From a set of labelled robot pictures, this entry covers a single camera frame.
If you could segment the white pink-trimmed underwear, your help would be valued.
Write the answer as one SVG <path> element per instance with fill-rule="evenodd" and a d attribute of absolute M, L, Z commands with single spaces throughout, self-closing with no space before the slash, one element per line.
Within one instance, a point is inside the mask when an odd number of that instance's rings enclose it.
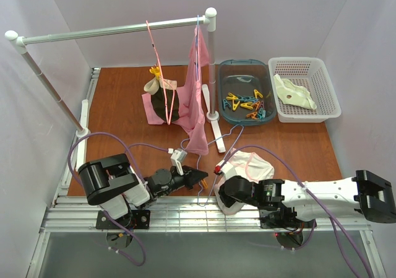
<path fill-rule="evenodd" d="M 237 151 L 227 162 L 231 163 L 235 167 L 236 175 L 242 176 L 247 179 L 250 183 L 259 183 L 262 180 L 272 179 L 275 173 L 275 169 L 271 163 L 264 160 L 255 152 L 243 152 Z M 226 208 L 221 202 L 219 197 L 219 189 L 223 183 L 226 182 L 226 177 L 223 175 L 218 183 L 214 187 L 215 196 L 219 208 L 225 215 L 234 215 L 239 212 L 242 204 L 235 204 L 231 208 Z"/>

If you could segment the pink garment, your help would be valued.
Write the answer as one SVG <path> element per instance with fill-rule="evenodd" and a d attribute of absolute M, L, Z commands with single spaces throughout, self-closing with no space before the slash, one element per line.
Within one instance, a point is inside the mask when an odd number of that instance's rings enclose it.
<path fill-rule="evenodd" d="M 190 138 L 186 151 L 198 155 L 207 155 L 209 152 L 205 135 L 205 115 L 202 109 L 202 68 L 209 64 L 209 52 L 207 50 L 202 30 L 199 30 L 199 58 L 200 58 L 200 82 L 195 77 L 195 29 L 194 38 L 189 52 L 189 64 L 187 67 L 186 80 L 182 88 L 185 91 L 183 101 L 183 113 L 176 124 L 181 126 Z"/>

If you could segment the blue wire hanger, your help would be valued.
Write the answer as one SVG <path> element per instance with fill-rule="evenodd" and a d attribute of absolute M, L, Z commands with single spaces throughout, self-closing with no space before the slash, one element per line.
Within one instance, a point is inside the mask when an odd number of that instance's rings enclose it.
<path fill-rule="evenodd" d="M 241 135 L 242 135 L 242 133 L 243 133 L 243 131 L 244 131 L 244 126 L 242 126 L 242 125 L 235 125 L 235 126 L 233 126 L 233 127 L 230 129 L 229 133 L 226 133 L 226 134 L 224 134 L 224 135 L 221 136 L 221 138 L 224 138 L 224 137 L 227 137 L 227 136 L 232 135 L 233 130 L 234 130 L 235 128 L 237 128 L 238 126 L 241 127 L 241 130 L 240 130 L 238 136 L 236 137 L 236 139 L 234 140 L 234 142 L 232 143 L 232 145 L 229 147 L 229 149 L 228 149 L 226 152 L 220 153 L 220 154 L 216 154 L 218 157 L 223 156 L 223 158 L 227 158 L 227 157 L 229 156 L 229 153 L 230 153 L 231 149 L 235 146 L 235 144 L 238 142 L 239 138 L 241 137 Z M 181 143 L 180 143 L 180 148 L 182 148 L 182 150 L 186 150 L 186 148 L 183 146 L 183 144 L 184 144 L 185 142 L 189 141 L 189 140 L 190 140 L 190 138 L 183 139 L 183 140 L 181 141 Z M 213 141 L 211 141 L 211 142 L 208 143 L 209 151 L 211 150 L 210 147 L 211 147 L 212 145 L 214 145 L 214 144 L 215 144 L 216 142 L 218 142 L 218 141 L 220 141 L 220 138 L 215 139 L 215 140 L 213 140 Z M 215 152 L 210 151 L 209 154 L 207 155 L 207 157 L 208 157 L 208 158 L 213 158 L 214 155 L 215 155 Z M 199 163 L 200 163 L 200 161 L 201 161 L 201 158 L 202 158 L 202 156 L 199 155 L 199 157 L 198 157 L 198 159 L 197 159 L 197 163 L 196 163 L 196 168 L 197 168 L 197 169 L 199 168 Z M 214 180 L 213 180 L 212 187 L 211 187 L 211 189 L 210 189 L 210 191 L 209 191 L 209 195 L 207 196 L 207 199 L 206 199 L 206 202 L 205 202 L 205 203 L 200 202 L 200 196 L 201 196 L 201 193 L 202 193 L 205 189 L 207 189 L 208 187 L 205 187 L 205 186 L 204 186 L 204 181 L 203 181 L 203 180 L 201 181 L 201 183 L 199 183 L 200 190 L 199 190 L 198 193 L 197 193 L 197 204 L 198 204 L 198 206 L 200 206 L 200 207 L 205 207 L 205 206 L 207 205 L 207 203 L 209 202 L 209 199 L 210 199 L 210 197 L 211 197 L 211 195 L 212 195 L 212 193 L 213 193 L 213 191 L 214 191 L 215 183 L 217 182 L 217 176 L 218 176 L 218 175 L 216 175 L 215 178 L 214 178 Z"/>

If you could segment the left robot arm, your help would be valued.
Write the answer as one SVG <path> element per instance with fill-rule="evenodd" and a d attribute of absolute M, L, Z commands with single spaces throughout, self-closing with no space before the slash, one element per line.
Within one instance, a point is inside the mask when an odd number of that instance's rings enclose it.
<path fill-rule="evenodd" d="M 208 177 L 208 173 L 185 166 L 182 174 L 176 166 L 159 169 L 141 180 L 126 154 L 118 154 L 81 165 L 78 174 L 88 204 L 99 206 L 114 219 L 129 213 L 128 203 L 142 209 L 181 188 L 192 189 Z"/>

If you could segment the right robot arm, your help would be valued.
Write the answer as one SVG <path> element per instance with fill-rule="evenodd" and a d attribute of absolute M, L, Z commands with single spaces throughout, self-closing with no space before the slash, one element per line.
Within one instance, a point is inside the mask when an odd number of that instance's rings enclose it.
<path fill-rule="evenodd" d="M 367 170 L 337 181 L 307 182 L 267 179 L 251 182 L 233 171 L 219 188 L 220 202 L 231 208 L 236 203 L 262 211 L 280 212 L 274 220 L 310 222 L 324 217 L 355 217 L 370 222 L 395 223 L 395 200 L 389 181 Z"/>

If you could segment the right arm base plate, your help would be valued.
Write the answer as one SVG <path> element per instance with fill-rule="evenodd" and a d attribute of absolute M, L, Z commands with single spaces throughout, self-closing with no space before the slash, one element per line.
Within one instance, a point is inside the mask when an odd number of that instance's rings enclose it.
<path fill-rule="evenodd" d="M 280 208 L 277 211 L 259 211 L 261 228 L 281 228 L 289 231 L 297 231 L 303 228 L 315 228 L 314 220 L 302 221 L 297 218 L 297 212 L 292 208 Z"/>

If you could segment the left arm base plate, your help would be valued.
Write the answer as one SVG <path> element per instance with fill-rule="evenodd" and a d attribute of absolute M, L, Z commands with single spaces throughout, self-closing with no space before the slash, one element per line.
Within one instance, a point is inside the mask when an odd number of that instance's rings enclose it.
<path fill-rule="evenodd" d="M 129 230 L 148 229 L 150 213 L 150 210 L 132 210 L 130 213 L 116 219 L 116 221 Z M 95 228 L 98 230 L 116 230 L 119 227 L 107 219 L 103 211 L 99 211 Z"/>

